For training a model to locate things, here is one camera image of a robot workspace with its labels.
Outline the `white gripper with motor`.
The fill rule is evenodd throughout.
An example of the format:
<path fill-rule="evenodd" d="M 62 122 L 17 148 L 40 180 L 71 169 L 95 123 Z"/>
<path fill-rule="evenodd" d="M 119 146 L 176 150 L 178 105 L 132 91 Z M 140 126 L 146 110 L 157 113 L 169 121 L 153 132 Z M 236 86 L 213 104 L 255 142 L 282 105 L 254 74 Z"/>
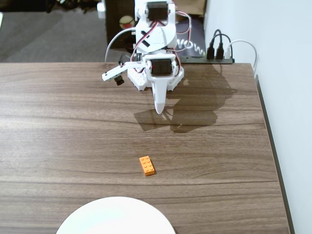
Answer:
<path fill-rule="evenodd" d="M 178 84 L 183 79 L 183 68 L 177 55 L 146 55 L 145 72 L 152 84 L 154 106 L 158 114 L 165 107 L 168 84 Z"/>

